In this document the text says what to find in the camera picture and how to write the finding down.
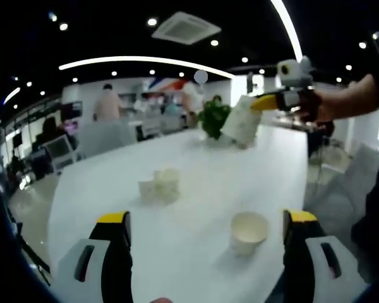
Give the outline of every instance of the desk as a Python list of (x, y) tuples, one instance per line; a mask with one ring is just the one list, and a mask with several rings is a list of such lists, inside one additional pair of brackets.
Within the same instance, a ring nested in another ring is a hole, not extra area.
[[(48, 226), (51, 272), (104, 213), (129, 210), (135, 302), (264, 302), (282, 270), (282, 209), (301, 209), (307, 178), (306, 134), (261, 125), (256, 145), (212, 147), (200, 130), (148, 140), (66, 167)], [(140, 201), (138, 181), (157, 169), (180, 170), (181, 197)], [(269, 222), (250, 259), (229, 248), (232, 216), (244, 210)]]

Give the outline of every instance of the pink shirt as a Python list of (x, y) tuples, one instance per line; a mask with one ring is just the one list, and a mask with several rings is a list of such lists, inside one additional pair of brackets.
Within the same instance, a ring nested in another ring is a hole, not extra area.
[(97, 120), (119, 119), (121, 108), (121, 99), (118, 94), (113, 90), (106, 90), (100, 100), (95, 103), (94, 114)]

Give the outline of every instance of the floor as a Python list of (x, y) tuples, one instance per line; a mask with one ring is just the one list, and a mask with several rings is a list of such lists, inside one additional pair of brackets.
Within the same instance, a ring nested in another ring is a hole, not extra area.
[[(332, 168), (320, 169), (320, 157)], [(319, 155), (318, 159), (313, 157), (309, 164), (305, 199), (311, 198), (318, 186), (326, 184), (339, 174), (338, 170), (345, 170), (350, 161), (343, 151), (331, 148), (325, 150), (322, 156)], [(21, 235), (47, 264), (50, 264), (46, 248), (47, 222), (58, 180), (59, 176), (48, 175), (24, 190), (17, 190), (9, 201), (13, 216), (18, 222), (23, 222)]]

